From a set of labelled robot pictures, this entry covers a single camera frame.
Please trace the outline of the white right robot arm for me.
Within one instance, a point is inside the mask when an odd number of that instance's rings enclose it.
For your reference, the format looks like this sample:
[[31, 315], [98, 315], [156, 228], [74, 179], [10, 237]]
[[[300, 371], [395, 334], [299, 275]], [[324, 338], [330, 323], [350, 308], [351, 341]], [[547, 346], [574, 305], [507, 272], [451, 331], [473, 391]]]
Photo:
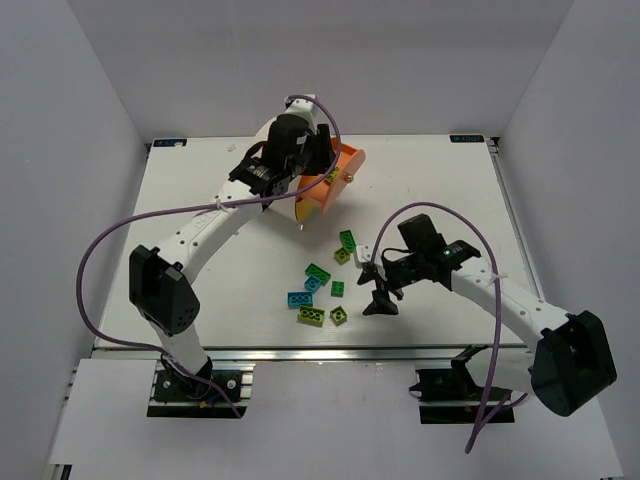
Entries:
[[395, 315], [403, 288], [431, 281], [473, 302], [500, 320], [525, 345], [508, 353], [470, 346], [451, 361], [461, 392], [475, 394], [481, 381], [536, 397], [567, 417], [616, 382], [614, 359], [599, 317], [570, 313], [517, 283], [499, 277], [480, 251], [463, 240], [446, 243], [426, 214], [399, 224], [405, 242], [400, 258], [389, 260], [367, 245], [355, 249], [359, 284], [374, 282], [365, 315]]

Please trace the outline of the cream round drawer cabinet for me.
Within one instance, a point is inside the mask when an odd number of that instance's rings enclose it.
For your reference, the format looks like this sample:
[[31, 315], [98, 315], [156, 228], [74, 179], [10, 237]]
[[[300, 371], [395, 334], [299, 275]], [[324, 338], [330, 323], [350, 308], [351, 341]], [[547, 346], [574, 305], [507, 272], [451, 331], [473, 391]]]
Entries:
[[240, 165], [229, 174], [261, 198], [281, 196], [300, 176], [324, 174], [335, 158], [329, 125], [310, 123], [294, 114], [280, 114], [269, 125], [265, 140], [245, 153]]

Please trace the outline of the lime square lego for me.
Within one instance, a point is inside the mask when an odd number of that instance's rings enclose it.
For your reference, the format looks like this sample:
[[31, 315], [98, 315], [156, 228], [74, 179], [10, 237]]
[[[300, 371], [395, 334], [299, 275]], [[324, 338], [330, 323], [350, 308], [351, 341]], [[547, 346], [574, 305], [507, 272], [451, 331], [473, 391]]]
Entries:
[[334, 252], [333, 258], [339, 265], [344, 265], [350, 260], [351, 253], [346, 248], [341, 247]]
[[340, 326], [348, 320], [348, 314], [342, 306], [337, 306], [330, 311], [330, 318], [336, 326]]

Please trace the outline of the lime long lego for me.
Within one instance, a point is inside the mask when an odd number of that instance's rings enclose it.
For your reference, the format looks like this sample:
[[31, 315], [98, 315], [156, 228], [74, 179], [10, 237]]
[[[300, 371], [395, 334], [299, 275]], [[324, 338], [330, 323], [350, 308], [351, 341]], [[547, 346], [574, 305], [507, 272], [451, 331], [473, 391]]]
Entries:
[[311, 306], [301, 305], [298, 309], [299, 323], [321, 328], [325, 320], [325, 311]]

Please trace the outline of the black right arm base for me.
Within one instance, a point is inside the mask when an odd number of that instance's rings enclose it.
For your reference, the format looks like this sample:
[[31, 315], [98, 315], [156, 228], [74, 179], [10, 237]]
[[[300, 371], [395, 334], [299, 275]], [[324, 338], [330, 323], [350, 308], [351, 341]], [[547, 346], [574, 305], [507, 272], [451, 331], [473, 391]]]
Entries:
[[416, 381], [408, 393], [419, 404], [423, 425], [472, 425], [483, 389], [462, 367], [488, 345], [408, 347]]

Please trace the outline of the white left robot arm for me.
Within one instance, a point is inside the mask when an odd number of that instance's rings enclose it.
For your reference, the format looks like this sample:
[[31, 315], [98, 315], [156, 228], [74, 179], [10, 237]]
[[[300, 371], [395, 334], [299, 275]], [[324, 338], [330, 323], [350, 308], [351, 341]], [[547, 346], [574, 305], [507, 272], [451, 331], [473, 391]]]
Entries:
[[265, 124], [214, 199], [159, 245], [129, 256], [129, 300], [160, 339], [168, 367], [189, 389], [210, 379], [212, 364], [194, 322], [200, 302], [193, 283], [209, 259], [247, 222], [292, 191], [299, 176], [325, 172], [335, 158], [329, 127], [314, 111], [288, 108]]

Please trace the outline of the orange top drawer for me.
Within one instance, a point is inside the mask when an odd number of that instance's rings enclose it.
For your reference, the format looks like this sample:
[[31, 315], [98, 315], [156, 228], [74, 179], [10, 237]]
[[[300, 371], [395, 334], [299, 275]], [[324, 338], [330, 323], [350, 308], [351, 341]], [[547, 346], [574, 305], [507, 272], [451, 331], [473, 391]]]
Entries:
[[312, 189], [296, 197], [296, 219], [304, 223], [313, 212], [324, 215], [336, 202], [366, 160], [366, 153], [344, 144], [334, 170]]

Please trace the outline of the yellow drawer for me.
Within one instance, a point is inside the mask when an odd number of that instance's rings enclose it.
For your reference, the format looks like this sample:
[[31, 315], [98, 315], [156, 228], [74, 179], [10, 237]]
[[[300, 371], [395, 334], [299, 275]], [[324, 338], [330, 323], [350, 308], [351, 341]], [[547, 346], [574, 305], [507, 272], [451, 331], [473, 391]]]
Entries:
[[295, 200], [295, 218], [299, 224], [311, 222], [320, 212], [318, 203], [309, 197], [298, 196]]

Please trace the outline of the lime square lego front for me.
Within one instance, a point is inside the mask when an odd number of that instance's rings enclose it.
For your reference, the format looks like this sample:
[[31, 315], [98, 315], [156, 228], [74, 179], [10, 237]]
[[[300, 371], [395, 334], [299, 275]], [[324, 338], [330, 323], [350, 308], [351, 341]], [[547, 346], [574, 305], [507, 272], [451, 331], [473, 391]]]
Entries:
[[348, 314], [342, 306], [337, 306], [330, 311], [330, 318], [336, 326], [340, 326], [348, 320]]

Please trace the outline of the lime small lego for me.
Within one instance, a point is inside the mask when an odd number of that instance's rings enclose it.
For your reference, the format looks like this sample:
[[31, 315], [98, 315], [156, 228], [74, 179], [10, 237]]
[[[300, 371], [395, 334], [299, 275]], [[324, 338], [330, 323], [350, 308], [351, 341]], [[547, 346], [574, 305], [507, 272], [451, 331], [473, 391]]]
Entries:
[[339, 168], [336, 167], [326, 178], [325, 180], [329, 183], [332, 183], [339, 173]]

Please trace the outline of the blue square lego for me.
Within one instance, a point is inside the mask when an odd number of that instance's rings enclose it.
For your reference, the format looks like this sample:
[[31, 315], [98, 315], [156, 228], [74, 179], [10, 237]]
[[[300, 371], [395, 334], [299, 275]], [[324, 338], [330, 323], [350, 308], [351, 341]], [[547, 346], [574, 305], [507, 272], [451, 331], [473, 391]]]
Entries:
[[322, 286], [323, 286], [322, 281], [314, 275], [310, 275], [304, 282], [305, 290], [308, 292], [311, 292], [312, 294], [317, 292], [319, 288]]

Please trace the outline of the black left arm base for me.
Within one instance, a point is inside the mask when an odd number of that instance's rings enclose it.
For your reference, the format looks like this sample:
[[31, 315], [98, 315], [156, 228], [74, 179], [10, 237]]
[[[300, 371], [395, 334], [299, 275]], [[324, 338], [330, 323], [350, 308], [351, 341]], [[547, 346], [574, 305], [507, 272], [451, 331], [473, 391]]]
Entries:
[[147, 404], [150, 418], [238, 419], [248, 407], [252, 372], [246, 368], [213, 369], [210, 381], [218, 389], [183, 378], [165, 361], [157, 361]]

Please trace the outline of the blue long lego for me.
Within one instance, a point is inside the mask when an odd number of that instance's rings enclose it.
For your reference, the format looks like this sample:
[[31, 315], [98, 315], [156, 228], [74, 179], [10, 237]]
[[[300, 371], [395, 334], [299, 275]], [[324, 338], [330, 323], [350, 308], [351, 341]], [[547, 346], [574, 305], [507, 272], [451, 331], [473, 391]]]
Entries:
[[287, 306], [289, 309], [297, 309], [300, 306], [312, 307], [313, 294], [309, 291], [292, 291], [287, 293]]

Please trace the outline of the dark green long lego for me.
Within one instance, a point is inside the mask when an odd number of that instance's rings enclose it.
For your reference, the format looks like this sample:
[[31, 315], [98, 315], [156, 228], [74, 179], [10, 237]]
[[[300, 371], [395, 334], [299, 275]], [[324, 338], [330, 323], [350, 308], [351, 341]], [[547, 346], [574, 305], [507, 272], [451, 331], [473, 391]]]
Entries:
[[352, 253], [355, 251], [357, 243], [355, 241], [355, 238], [352, 234], [352, 232], [350, 230], [343, 230], [339, 232], [339, 239], [341, 241], [341, 245], [342, 247], [348, 251], [349, 253]]

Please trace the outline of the green square lego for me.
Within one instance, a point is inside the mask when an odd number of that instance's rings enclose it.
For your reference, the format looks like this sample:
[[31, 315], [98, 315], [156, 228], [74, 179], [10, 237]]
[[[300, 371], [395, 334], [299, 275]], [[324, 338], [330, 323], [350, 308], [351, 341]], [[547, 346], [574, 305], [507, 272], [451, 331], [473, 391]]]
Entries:
[[331, 296], [342, 298], [344, 296], [345, 283], [343, 281], [333, 281], [331, 283]]

